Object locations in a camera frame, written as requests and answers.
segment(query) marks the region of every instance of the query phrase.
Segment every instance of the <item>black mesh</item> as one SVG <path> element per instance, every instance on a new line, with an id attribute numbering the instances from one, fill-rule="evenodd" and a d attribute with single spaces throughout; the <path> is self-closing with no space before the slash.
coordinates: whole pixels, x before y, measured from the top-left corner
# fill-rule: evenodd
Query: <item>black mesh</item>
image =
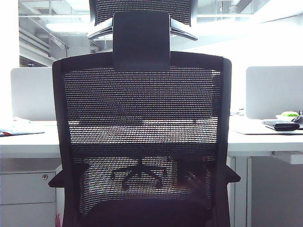
<path id="1" fill-rule="evenodd" d="M 168 12 L 186 25 L 190 24 L 190 0 L 96 0 L 95 25 L 110 19 L 115 12 L 154 10 Z"/>
<path id="2" fill-rule="evenodd" d="M 74 163 L 88 164 L 80 179 L 80 212 L 102 201 L 191 200 L 212 207 L 217 149 L 219 71 L 171 67 L 166 72 L 115 72 L 112 68 L 65 74 Z M 157 180 L 112 172 L 142 159 Z"/>

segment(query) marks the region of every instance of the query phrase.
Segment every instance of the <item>drawer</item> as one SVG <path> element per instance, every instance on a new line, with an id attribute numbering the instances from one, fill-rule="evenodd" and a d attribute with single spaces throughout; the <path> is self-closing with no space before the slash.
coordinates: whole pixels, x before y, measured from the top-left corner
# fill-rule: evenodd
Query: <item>drawer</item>
<path id="1" fill-rule="evenodd" d="M 55 190 L 48 186 L 53 177 L 54 173 L 1 174 L 0 204 L 55 202 Z"/>
<path id="2" fill-rule="evenodd" d="M 54 227 L 55 203 L 0 205 L 1 227 Z"/>

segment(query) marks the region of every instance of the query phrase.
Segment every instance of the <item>chair backrest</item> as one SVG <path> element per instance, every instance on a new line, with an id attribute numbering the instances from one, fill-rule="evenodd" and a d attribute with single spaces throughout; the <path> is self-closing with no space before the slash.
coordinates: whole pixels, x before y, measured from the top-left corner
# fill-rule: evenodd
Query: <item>chair backrest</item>
<path id="1" fill-rule="evenodd" d="M 89 6 L 95 25 L 110 19 L 116 12 L 132 10 L 168 12 L 173 19 L 185 25 L 196 23 L 197 0 L 89 0 Z"/>
<path id="2" fill-rule="evenodd" d="M 169 71 L 116 72 L 112 53 L 53 64 L 53 85 L 68 212 L 86 216 L 109 200 L 191 200 L 207 210 L 226 187 L 231 64 L 211 55 L 171 52 Z M 142 158 L 163 166 L 130 189 L 114 169 Z"/>

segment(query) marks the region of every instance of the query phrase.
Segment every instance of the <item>metal bracket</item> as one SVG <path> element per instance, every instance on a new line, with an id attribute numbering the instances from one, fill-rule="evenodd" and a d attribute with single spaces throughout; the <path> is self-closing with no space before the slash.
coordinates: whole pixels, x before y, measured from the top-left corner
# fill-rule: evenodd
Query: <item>metal bracket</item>
<path id="1" fill-rule="evenodd" d="M 113 18 L 110 18 L 98 25 L 96 25 L 90 32 L 88 32 L 88 39 L 94 40 L 101 36 L 113 33 Z M 170 19 L 170 33 L 178 35 L 190 40 L 198 40 L 192 27 L 182 24 L 181 22 Z"/>

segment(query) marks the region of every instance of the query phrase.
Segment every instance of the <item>wallet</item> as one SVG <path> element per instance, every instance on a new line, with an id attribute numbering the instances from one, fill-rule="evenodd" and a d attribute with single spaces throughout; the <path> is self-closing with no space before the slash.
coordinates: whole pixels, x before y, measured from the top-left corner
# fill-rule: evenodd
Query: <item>wallet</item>
<path id="1" fill-rule="evenodd" d="M 262 123 L 276 131 L 294 131 L 300 127 L 299 124 L 288 121 L 263 121 Z"/>

